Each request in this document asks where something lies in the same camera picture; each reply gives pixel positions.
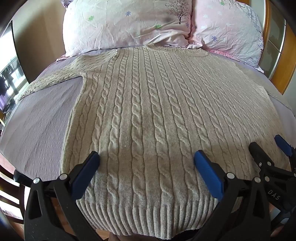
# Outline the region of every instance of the floral pillowcase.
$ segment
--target floral pillowcase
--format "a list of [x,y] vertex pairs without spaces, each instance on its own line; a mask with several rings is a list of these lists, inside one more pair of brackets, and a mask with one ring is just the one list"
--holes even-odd
[[67,8],[69,6],[69,4],[73,1],[74,0],[61,0],[61,3],[64,5],[64,7]]
[[189,48],[210,52],[258,67],[263,35],[257,14],[235,0],[193,0]]
[[159,42],[187,47],[191,12],[192,0],[74,0],[64,17],[66,56]]

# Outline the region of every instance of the wooden chair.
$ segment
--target wooden chair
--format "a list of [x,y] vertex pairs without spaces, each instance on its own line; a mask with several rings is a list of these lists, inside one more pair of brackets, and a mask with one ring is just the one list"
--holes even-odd
[[[13,174],[11,174],[9,171],[4,169],[1,165],[0,165],[0,172],[2,174],[4,174],[5,176],[7,176],[8,178],[13,180]],[[18,187],[18,186],[11,184],[10,182],[4,180],[3,178],[0,178],[0,190],[19,200],[19,204],[17,204],[15,202],[3,197],[2,195],[0,195],[0,201],[5,202],[11,206],[19,208],[20,212],[22,214],[22,217],[24,218],[24,215],[25,215],[25,204],[24,204],[25,186],[20,184],[20,186]],[[11,217],[9,215],[6,215],[6,217],[10,222],[24,224],[23,219],[21,220],[18,218]]]

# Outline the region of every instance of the blue clamp jaw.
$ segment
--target blue clamp jaw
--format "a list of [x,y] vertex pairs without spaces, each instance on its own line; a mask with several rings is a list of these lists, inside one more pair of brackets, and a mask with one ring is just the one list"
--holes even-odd
[[221,201],[224,196],[225,182],[223,169],[217,163],[211,162],[202,150],[195,153],[194,163],[211,195]]
[[284,138],[280,135],[276,135],[274,140],[276,141],[277,146],[285,153],[287,157],[289,157],[290,166],[292,172],[295,172],[296,169],[296,150],[289,145]]

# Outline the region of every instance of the beige sweater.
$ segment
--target beige sweater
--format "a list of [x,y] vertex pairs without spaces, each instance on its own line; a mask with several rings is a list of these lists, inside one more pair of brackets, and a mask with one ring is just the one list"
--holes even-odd
[[281,122],[265,89],[203,50],[134,47],[78,57],[25,95],[83,76],[69,118],[61,170],[95,150],[101,164],[77,205],[95,228],[170,239],[200,228],[217,201],[193,163],[202,149],[239,178],[256,174],[257,143],[278,167]]

